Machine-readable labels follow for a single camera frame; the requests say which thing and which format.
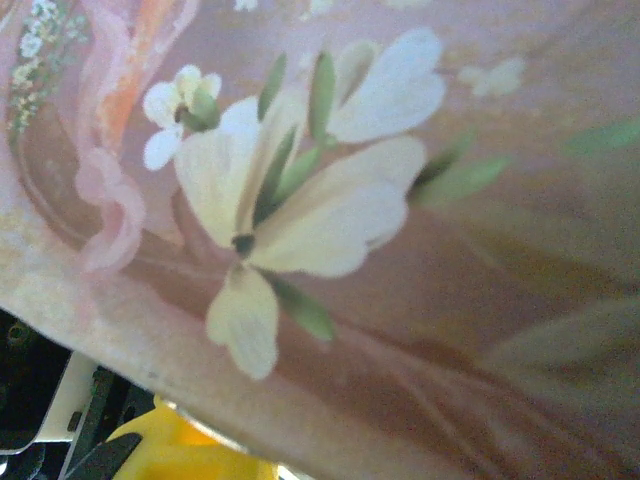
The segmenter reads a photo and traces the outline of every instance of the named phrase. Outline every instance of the green leaf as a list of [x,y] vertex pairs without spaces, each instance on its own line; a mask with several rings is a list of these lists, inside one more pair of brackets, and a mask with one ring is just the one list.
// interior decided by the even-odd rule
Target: green leaf
[[265,175],[264,182],[258,194],[256,201],[256,208],[253,215],[253,226],[256,227],[263,220],[265,220],[274,210],[277,208],[277,203],[274,202],[274,194],[280,183],[282,172],[287,163],[291,150],[293,149],[293,142],[296,137],[296,127],[291,127],[285,137],[278,144],[276,153],[269,165],[269,170]]
[[206,125],[207,130],[217,128],[220,124],[218,102],[201,87],[198,87],[193,94],[193,108],[191,109],[191,113]]
[[498,157],[451,166],[429,183],[413,189],[410,201],[425,207],[438,207],[460,200],[493,183],[509,163],[510,157]]
[[412,189],[425,185],[446,172],[455,162],[462,158],[469,148],[471,148],[475,137],[475,131],[470,130],[455,140],[453,144],[430,158],[429,163],[427,163],[426,167],[424,167],[422,172],[420,172],[420,175],[418,175],[418,178],[416,178],[416,181],[413,183]]
[[273,203],[281,205],[302,186],[318,165],[320,152],[318,147],[312,148],[300,155],[285,169],[273,195]]
[[282,86],[282,80],[284,79],[284,73],[287,68],[287,55],[282,53],[273,64],[269,76],[267,77],[267,83],[265,83],[260,98],[258,99],[258,120],[262,121],[264,116],[269,110],[269,106],[276,98],[280,87]]
[[322,52],[316,60],[309,101],[309,131],[316,142],[324,142],[329,123],[336,76],[331,55]]
[[578,301],[619,297],[626,286],[602,268],[545,252],[502,232],[480,225],[458,225],[464,240],[488,266],[499,268],[529,291]]
[[268,278],[280,300],[280,306],[298,325],[320,340],[333,339],[333,322],[329,312],[320,303],[274,275],[268,275]]
[[525,392],[574,408],[640,407],[640,297],[533,327],[481,362]]
[[573,156],[591,156],[626,147],[638,140],[640,140],[640,116],[580,132],[565,144],[564,152]]
[[[596,279],[600,279],[599,283],[603,282],[603,276],[615,280],[618,285],[640,282],[640,255],[638,242],[634,241],[636,237],[632,235],[629,241],[621,243],[620,234],[615,233],[615,228],[612,234],[601,221],[542,213],[485,199],[451,204],[438,210],[438,215],[469,232],[481,247],[496,254],[502,252],[498,258],[512,264],[514,270],[521,268],[517,263],[521,255],[514,255],[514,251],[520,250],[522,257],[537,258],[536,263],[540,264],[547,258],[564,260],[567,266],[582,265],[571,270],[575,272],[576,279],[585,275],[583,281],[587,279],[585,268],[589,268],[593,274],[588,277],[594,283]],[[634,224],[629,224],[627,229],[636,231]],[[531,253],[525,254],[522,249]],[[617,290],[615,285],[609,284],[607,290],[610,288]]]
[[204,132],[208,130],[207,124],[187,109],[180,112],[180,122],[192,132]]

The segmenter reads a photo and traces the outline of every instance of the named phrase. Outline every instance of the white flower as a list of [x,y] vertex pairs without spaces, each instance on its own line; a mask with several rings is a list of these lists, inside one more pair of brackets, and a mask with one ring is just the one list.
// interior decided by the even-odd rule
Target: white flower
[[151,136],[144,148],[144,165],[156,171],[164,167],[180,147],[184,127],[177,121],[180,108],[191,110],[193,95],[203,88],[217,98],[222,81],[215,73],[205,75],[194,65],[186,65],[173,82],[160,82],[149,89],[142,102],[142,109],[149,120],[162,130]]
[[304,130],[304,102],[281,93],[262,124],[257,100],[245,99],[220,127],[196,133],[174,162],[199,222],[239,262],[207,314],[207,334],[226,345],[238,367],[266,377],[277,360],[278,303],[261,271],[340,277],[370,250],[389,241],[407,215],[405,195],[425,164],[422,143],[408,136],[384,140],[333,163],[308,179],[262,223],[256,200],[278,145],[297,127],[291,162]]
[[58,13],[58,6],[51,0],[33,0],[31,15],[41,20],[49,20]]
[[477,67],[464,67],[458,73],[458,80],[472,86],[471,93],[476,97],[498,97],[513,93],[520,87],[525,68],[524,59],[512,57],[489,71]]
[[236,6],[234,10],[239,12],[240,10],[246,10],[247,12],[251,12],[258,8],[258,0],[236,0]]
[[41,47],[42,39],[31,32],[27,32],[20,40],[20,55],[24,58],[33,58],[40,51]]
[[428,28],[410,30],[378,55],[375,44],[349,45],[336,60],[336,95],[327,131],[359,143],[418,126],[446,91],[433,73],[442,47]]
[[431,3],[431,0],[384,0],[384,3],[391,8],[404,10],[405,8],[420,8]]
[[309,4],[309,11],[302,14],[300,20],[306,22],[311,17],[317,17],[324,15],[333,7],[334,0],[311,0]]
[[16,67],[12,72],[11,84],[14,88],[27,90],[33,86],[33,81],[29,76],[38,68],[40,61],[37,58]]

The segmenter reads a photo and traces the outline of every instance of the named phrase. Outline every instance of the yellow plastic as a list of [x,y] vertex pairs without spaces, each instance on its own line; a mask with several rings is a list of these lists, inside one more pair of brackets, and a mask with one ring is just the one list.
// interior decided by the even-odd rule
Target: yellow plastic
[[109,440],[139,433],[142,441],[114,480],[277,480],[277,466],[235,452],[195,429],[157,399],[151,412]]

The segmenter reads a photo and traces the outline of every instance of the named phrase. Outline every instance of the orange stripe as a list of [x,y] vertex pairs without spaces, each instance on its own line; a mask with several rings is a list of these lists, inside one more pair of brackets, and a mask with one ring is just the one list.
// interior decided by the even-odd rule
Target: orange stripe
[[116,89],[98,108],[102,128],[107,132],[108,147],[119,150],[124,129],[139,93],[149,51],[160,27],[165,23],[175,0],[143,0],[136,22],[132,45],[135,51],[127,59],[129,67]]

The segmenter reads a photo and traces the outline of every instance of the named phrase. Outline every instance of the black object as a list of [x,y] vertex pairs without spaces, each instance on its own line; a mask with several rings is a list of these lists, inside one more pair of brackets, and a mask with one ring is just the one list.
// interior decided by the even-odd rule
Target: black object
[[2,480],[32,480],[44,462],[45,445],[34,443],[19,455],[11,455]]
[[[132,385],[109,370],[98,367],[93,374],[93,381],[91,402],[80,419],[74,441],[67,452],[65,464],[61,470],[62,478],[65,479],[76,480],[76,477],[71,475],[75,474],[81,463],[88,461],[94,454],[92,449],[104,442],[119,426],[154,408],[151,393]],[[100,453],[100,450],[97,452],[102,457],[108,455],[108,453]],[[117,460],[118,458],[114,458],[115,463],[109,463],[107,466],[117,465]],[[125,460],[126,457],[122,458],[118,467]],[[97,470],[94,476],[77,478],[88,480],[111,478],[98,476],[102,473],[103,470]]]
[[0,310],[0,453],[35,439],[71,352]]
[[111,480],[142,441],[139,433],[127,433],[95,447],[65,480]]

